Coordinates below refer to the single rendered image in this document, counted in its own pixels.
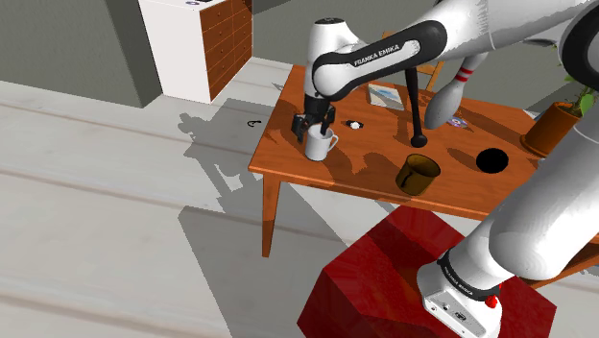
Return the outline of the plant in terracotta pot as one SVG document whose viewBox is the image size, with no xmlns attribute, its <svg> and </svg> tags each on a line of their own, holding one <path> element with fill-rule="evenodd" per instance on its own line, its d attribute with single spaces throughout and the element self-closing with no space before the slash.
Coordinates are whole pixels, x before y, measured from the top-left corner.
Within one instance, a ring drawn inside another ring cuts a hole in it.
<svg viewBox="0 0 599 338">
<path fill-rule="evenodd" d="M 599 87 L 584 85 L 575 100 L 555 102 L 520 137 L 523 148 L 538 157 L 547 157 L 563 137 L 599 102 Z"/>
</svg>

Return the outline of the olive brown mug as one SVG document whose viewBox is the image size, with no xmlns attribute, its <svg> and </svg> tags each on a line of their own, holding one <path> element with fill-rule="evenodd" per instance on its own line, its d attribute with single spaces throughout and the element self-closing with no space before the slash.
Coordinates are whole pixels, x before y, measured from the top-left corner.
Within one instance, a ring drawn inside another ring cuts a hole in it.
<svg viewBox="0 0 599 338">
<path fill-rule="evenodd" d="M 441 167 L 432 158 L 411 154 L 395 177 L 395 183 L 404 193 L 419 196 L 441 172 Z"/>
</svg>

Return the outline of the black round disc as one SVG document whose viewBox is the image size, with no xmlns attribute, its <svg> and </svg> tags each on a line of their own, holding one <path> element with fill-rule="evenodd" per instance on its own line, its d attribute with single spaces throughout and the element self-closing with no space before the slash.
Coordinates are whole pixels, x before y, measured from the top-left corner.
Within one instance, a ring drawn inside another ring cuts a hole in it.
<svg viewBox="0 0 599 338">
<path fill-rule="evenodd" d="M 488 148 L 477 155 L 475 163 L 482 172 L 497 174 L 506 169 L 509 164 L 509 157 L 501 149 Z"/>
</svg>

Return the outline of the wooden chair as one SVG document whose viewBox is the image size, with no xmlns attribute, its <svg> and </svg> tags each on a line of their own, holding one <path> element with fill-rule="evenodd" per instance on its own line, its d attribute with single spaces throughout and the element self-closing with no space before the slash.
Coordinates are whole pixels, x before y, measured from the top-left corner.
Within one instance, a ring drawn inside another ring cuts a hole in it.
<svg viewBox="0 0 599 338">
<path fill-rule="evenodd" d="M 436 62 L 434 64 L 426 63 L 418 65 L 416 68 L 408 69 L 404 72 L 406 86 L 414 86 L 418 84 L 418 74 L 424 74 L 429 77 L 429 81 L 426 84 L 425 90 L 432 91 L 435 82 L 437 81 L 439 74 L 444 66 L 443 61 Z"/>
</svg>

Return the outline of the red robot stand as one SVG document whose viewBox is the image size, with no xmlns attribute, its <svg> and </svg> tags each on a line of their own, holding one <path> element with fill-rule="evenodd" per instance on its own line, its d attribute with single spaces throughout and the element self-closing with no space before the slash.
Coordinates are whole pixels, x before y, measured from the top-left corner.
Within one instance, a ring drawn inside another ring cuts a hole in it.
<svg viewBox="0 0 599 338">
<path fill-rule="evenodd" d="M 300 330 L 305 338 L 460 338 L 425 309 L 417 285 L 418 269 L 444 253 L 475 288 L 492 288 L 505 272 L 486 231 L 463 236 L 431 211 L 400 206 L 323 268 Z"/>
</svg>

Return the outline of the black baseball bat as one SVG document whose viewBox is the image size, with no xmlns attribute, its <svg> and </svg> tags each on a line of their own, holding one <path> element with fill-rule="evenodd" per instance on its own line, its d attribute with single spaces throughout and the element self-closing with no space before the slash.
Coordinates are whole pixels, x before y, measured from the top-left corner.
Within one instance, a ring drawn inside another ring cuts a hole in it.
<svg viewBox="0 0 599 338">
<path fill-rule="evenodd" d="M 414 148 L 422 148 L 427 144 L 427 138 L 422 133 L 419 117 L 419 87 L 417 68 L 408 68 L 405 70 L 405 80 L 410 100 L 413 120 L 413 136 L 410 140 Z"/>
</svg>

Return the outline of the white red-striped bowling pin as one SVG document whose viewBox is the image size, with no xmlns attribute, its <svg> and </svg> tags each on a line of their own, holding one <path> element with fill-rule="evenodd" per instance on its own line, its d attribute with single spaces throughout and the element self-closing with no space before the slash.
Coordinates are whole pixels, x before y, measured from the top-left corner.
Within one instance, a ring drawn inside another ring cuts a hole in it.
<svg viewBox="0 0 599 338">
<path fill-rule="evenodd" d="M 430 100 L 424 114 L 424 127 L 435 130 L 449 120 L 459 108 L 469 77 L 487 58 L 489 53 L 481 53 L 464 58 L 454 78 L 439 90 Z"/>
</svg>

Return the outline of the white chest with wooden drawers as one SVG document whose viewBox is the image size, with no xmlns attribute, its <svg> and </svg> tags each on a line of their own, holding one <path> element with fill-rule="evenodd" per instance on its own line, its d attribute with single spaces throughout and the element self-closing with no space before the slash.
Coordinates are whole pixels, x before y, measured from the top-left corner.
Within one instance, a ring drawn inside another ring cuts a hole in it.
<svg viewBox="0 0 599 338">
<path fill-rule="evenodd" d="M 252 0 L 138 0 L 166 96 L 212 103 L 252 57 Z"/>
</svg>

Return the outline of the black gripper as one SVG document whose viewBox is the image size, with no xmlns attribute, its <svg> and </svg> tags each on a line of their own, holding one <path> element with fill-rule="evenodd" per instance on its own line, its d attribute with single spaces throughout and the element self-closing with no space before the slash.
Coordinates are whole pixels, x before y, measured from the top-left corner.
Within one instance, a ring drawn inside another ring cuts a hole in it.
<svg viewBox="0 0 599 338">
<path fill-rule="evenodd" d="M 291 131 L 297 137 L 298 143 L 303 142 L 303 137 L 311 124 L 321 123 L 320 134 L 326 136 L 329 126 L 335 120 L 336 109 L 325 98 L 304 96 L 304 114 L 295 114 Z"/>
</svg>

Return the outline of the wooden table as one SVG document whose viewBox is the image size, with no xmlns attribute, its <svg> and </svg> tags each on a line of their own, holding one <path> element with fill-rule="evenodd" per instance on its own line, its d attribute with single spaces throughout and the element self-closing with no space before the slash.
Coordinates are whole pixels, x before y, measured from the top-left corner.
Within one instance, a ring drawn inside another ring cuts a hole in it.
<svg viewBox="0 0 599 338">
<path fill-rule="evenodd" d="M 270 253 L 282 182 L 482 220 L 540 166 L 539 157 L 519 142 L 534 124 L 528 114 L 465 99 L 459 113 L 468 122 L 466 129 L 443 125 L 427 131 L 428 142 L 419 153 L 434 159 L 442 173 L 422 195 L 411 197 L 397 187 L 395 177 L 416 152 L 410 144 L 412 112 L 371 105 L 364 85 L 335 103 L 331 128 L 339 141 L 325 160 L 311 161 L 291 131 L 294 115 L 303 110 L 304 72 L 300 65 L 292 68 L 248 167 L 263 177 L 264 256 Z M 348 120 L 364 128 L 353 130 Z M 487 174 L 476 166 L 477 155 L 488 148 L 508 155 L 505 170 Z"/>
</svg>

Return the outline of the white mug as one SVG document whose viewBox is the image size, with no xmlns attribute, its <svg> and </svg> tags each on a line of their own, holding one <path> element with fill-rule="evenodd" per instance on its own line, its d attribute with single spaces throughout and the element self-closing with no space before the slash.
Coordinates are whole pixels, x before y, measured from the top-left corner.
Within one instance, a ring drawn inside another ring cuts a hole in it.
<svg viewBox="0 0 599 338">
<path fill-rule="evenodd" d="M 313 125 L 306 134 L 305 155 L 314 161 L 324 160 L 339 140 L 339 137 L 331 129 L 321 133 L 321 128 L 321 124 Z"/>
</svg>

